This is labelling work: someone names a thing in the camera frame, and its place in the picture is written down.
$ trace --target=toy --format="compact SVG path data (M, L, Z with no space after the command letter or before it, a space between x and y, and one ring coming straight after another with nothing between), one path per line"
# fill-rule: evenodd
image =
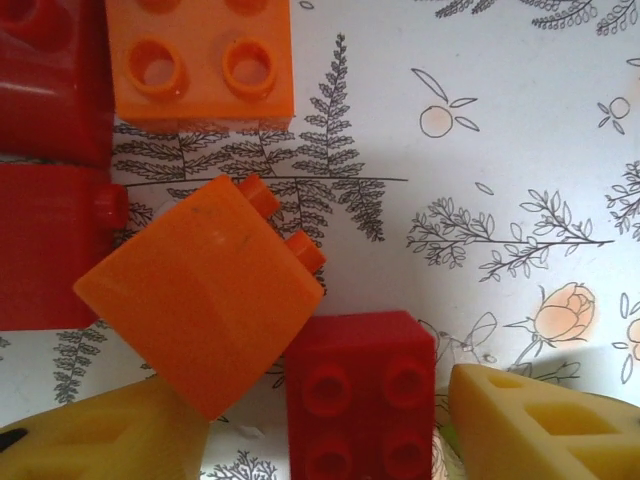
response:
M0 165L0 331L84 328L95 314L73 283L113 247L129 215L109 173Z
M430 479L434 377L406 312L311 318L285 352L291 479Z
M449 408L469 480L640 478L640 408L456 365Z
M156 377L0 429L0 477L196 480L208 432Z
M0 152L109 167L107 43L102 2L0 2Z
M150 132L286 130L288 0L107 0L116 111Z
M258 176L212 180L94 267L83 298L208 420L272 365L323 297L322 253L283 242Z

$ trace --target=plant sketch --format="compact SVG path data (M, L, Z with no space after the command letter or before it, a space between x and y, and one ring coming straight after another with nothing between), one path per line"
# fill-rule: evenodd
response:
M420 130L429 138L442 138L451 131L454 121L469 130L479 132L480 128L467 117L457 115L458 108L476 102L477 98L458 98L449 101L438 81L424 70L412 68L411 71L424 83L435 95L445 103L445 106L430 105L420 114Z
M531 24L541 30L562 30L587 24L598 17L595 0L520 0L524 5L549 13L531 20ZM471 8L477 15L495 5L496 0L448 0L438 9L436 18L447 18ZM615 5L596 24L599 36L615 35L638 22L637 0L615 0Z
M216 465L212 472L200 472L200 478L217 480L277 480L276 467L267 460L249 457L249 452L238 450L231 465Z
M57 369L53 372L53 377L58 382L54 387L56 402L68 404L75 401L82 384L80 379L87 373L91 357L100 353L97 344L107 340L99 330L107 329L109 326L99 320L93 327L84 330L56 333L60 341L58 346L53 348L59 354L53 360Z
M9 340L7 340L6 338L0 337L0 348L7 348L9 345L11 345L11 342L9 342ZM4 357L0 355L0 362L2 360L4 360Z
M640 160L627 163L622 178L625 185L613 185L613 195L605 195L607 208L620 235L633 231L632 238L640 242Z
M605 115L602 118L602 120L600 120L600 123L598 124L598 128L602 128L604 125L607 124L609 120L613 118L613 120L611 120L611 124L613 125L613 128L615 128L615 130L620 135L624 135L625 131L624 131L624 128L622 128L622 124L620 123L620 120L622 120L627 115L629 115L629 112L631 111L631 105L629 104L628 100L623 97L616 97L611 101L611 103L609 103L608 107L598 102L598 108Z
M538 358L544 346L556 348L560 343L586 342L585 335L593 324L596 299L591 290L570 282L548 297L540 286L542 300L538 312L521 322L505 325L522 328L531 334L531 343L518 355L509 371L531 377L533 364L524 362L529 353Z
M626 385L633 375L633 367L636 362L640 362L640 300L632 304L629 295L620 295L620 317L629 321L627 327L627 341L613 342L611 345L616 350L627 350L622 368L620 370L620 381Z
M567 202L556 191L550 195L529 190L530 201L520 207L529 213L540 214L535 229L530 235L522 231L518 223L510 224L513 239L496 238L496 222L492 214L471 211L459 207L456 209L453 199L440 198L429 207L429 213L416 213L411 221L413 226L407 236L407 248L413 253L426 252L429 265L449 265L450 269L462 267L471 244L490 244L491 260L479 268L486 273L480 282L501 280L501 273L509 273L513 278L521 271L526 278L532 268L547 269L549 251L566 247L565 257L574 253L580 246L602 247L614 240L595 240L592 238L591 219L574 221Z

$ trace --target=sloped orange block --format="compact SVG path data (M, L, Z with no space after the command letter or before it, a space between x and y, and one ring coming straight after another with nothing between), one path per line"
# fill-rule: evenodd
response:
M220 176L94 267L77 294L209 420L270 367L323 297L325 259L264 218L257 176Z
M151 132L285 130L289 0L107 0L116 111Z
M156 377L0 428L0 478L196 480L208 432Z

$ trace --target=red block stud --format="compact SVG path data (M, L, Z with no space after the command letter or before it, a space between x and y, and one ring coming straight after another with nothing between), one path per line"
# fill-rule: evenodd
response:
M431 478L435 342L408 313L311 318L285 379L292 480Z
M106 171L0 165L0 331L85 328L74 282L111 250L127 191Z
M0 0L0 152L108 168L113 87L104 3Z

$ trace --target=orange brick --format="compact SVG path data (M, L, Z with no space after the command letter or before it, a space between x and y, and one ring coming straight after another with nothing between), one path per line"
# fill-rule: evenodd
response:
M211 181L76 283L193 407L214 420L283 352L323 297L325 259L303 232L284 242L257 176Z
M107 0L116 111L152 132L286 129L289 0Z

